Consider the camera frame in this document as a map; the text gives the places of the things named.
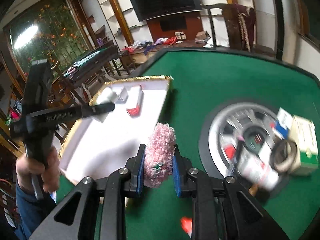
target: orange object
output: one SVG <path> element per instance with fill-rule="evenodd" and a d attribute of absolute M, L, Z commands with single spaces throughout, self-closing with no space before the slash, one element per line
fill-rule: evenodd
<path fill-rule="evenodd" d="M 236 153 L 236 148 L 233 145 L 229 145 L 224 148 L 224 152 L 226 153 L 228 159 L 231 160 Z"/>
<path fill-rule="evenodd" d="M 182 229 L 189 235 L 191 238 L 192 235 L 192 219 L 183 217 L 180 219 Z"/>
<path fill-rule="evenodd" d="M 172 37 L 172 38 L 167 39 L 163 44 L 164 44 L 164 45 L 172 45 L 172 44 L 174 44 L 176 41 L 177 41 L 177 37 Z"/>

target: floral curtain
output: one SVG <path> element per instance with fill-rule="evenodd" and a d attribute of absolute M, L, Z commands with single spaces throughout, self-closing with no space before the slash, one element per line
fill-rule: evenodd
<path fill-rule="evenodd" d="M 15 49 L 19 35 L 33 25 L 38 31 L 32 40 Z M 13 54 L 26 75 L 33 60 L 48 58 L 52 64 L 58 60 L 63 71 L 88 51 L 66 0 L 42 0 L 13 19 L 9 27 Z"/>

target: wall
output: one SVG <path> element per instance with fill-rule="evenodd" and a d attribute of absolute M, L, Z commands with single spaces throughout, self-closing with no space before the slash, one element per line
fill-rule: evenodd
<path fill-rule="evenodd" d="M 94 32 L 96 32 L 100 27 L 105 25 L 106 27 L 106 35 L 111 39 L 114 40 L 114 43 L 116 44 L 116 41 L 113 37 L 113 33 L 107 23 L 107 20 L 105 16 L 103 15 L 102 9 L 100 7 L 100 4 L 98 0 L 83 0 L 81 2 L 83 10 L 87 16 L 93 16 L 95 20 L 95 25 L 92 25 L 92 29 Z"/>
<path fill-rule="evenodd" d="M 320 51 L 311 41 L 298 35 L 294 64 L 309 71 L 320 79 Z"/>
<path fill-rule="evenodd" d="M 284 18 L 284 45 L 282 60 L 294 64 L 296 42 L 298 39 L 298 21 L 295 0 L 282 0 Z"/>
<path fill-rule="evenodd" d="M 111 31 L 113 32 L 113 34 L 115 34 L 120 26 L 114 16 L 110 3 L 108 2 L 108 0 L 98 0 L 98 1 L 110 25 Z M 143 22 L 138 21 L 135 11 L 132 9 L 132 4 L 130 0 L 118 0 L 118 2 L 121 10 L 123 11 L 124 18 L 126 19 L 128 26 L 129 27 L 132 27 L 134 25 L 137 26 L 137 28 L 131 30 L 133 39 L 134 40 L 152 40 L 151 33 L 147 26 L 147 23 L 145 21 Z M 238 0 L 238 2 L 239 4 L 253 7 L 253 0 Z M 215 3 L 227 3 L 227 0 L 201 0 L 201 3 L 206 5 L 211 5 Z M 213 22 L 214 22 L 214 28 L 217 36 L 217 43 L 218 44 L 228 43 L 226 24 L 224 22 L 223 17 L 221 17 L 221 10 L 212 9 L 211 13 L 213 14 Z M 207 30 L 208 33 L 211 35 L 210 22 L 207 15 L 207 11 L 204 11 L 204 10 L 201 11 L 200 16 L 201 16 L 201 23 L 202 23 L 203 29 Z M 194 38 L 195 37 L 191 37 L 191 36 L 187 37 L 188 40 L 193 40 Z M 128 45 L 122 35 L 117 36 L 116 41 L 119 44 L 120 48 Z"/>
<path fill-rule="evenodd" d="M 276 11 L 273 0 L 254 0 L 257 15 L 256 43 L 276 50 Z"/>
<path fill-rule="evenodd" d="M 108 21 L 110 29 L 115 36 L 115 40 L 120 49 L 124 46 L 128 46 L 127 42 L 125 41 L 123 35 L 118 35 L 117 31 L 120 28 L 120 25 L 115 17 L 115 14 L 111 8 L 109 0 L 98 0 L 101 9 L 105 18 Z M 150 30 L 147 26 L 147 22 L 139 22 L 135 11 L 133 10 L 133 6 L 130 0 L 118 0 L 119 6 L 121 11 L 124 14 L 124 18 L 127 21 L 128 27 L 130 28 L 131 34 L 133 39 L 136 40 L 152 40 L 152 36 Z"/>

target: cardboard box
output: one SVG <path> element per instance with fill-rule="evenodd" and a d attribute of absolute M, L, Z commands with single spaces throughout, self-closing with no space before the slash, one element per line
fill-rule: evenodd
<path fill-rule="evenodd" d="M 128 91 L 125 87 L 113 89 L 112 91 L 115 92 L 118 96 L 118 98 L 115 100 L 115 104 L 124 104 L 127 101 Z"/>
<path fill-rule="evenodd" d="M 205 40 L 208 37 L 208 32 L 207 31 L 203 31 L 203 32 L 198 32 L 196 37 L 198 40 Z"/>
<path fill-rule="evenodd" d="M 135 117 L 140 114 L 142 99 L 143 99 L 142 87 L 141 86 L 132 87 L 130 89 L 130 96 L 126 104 L 127 113 L 131 117 Z"/>
<path fill-rule="evenodd" d="M 288 138 L 294 141 L 298 148 L 289 173 L 306 176 L 318 169 L 318 146 L 313 122 L 294 115 Z"/>

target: pink plush object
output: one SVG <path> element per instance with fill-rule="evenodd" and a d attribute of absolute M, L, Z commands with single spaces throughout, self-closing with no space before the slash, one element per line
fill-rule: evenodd
<path fill-rule="evenodd" d="M 172 174 L 176 135 L 168 124 L 157 123 L 144 157 L 144 185 L 157 188 Z"/>

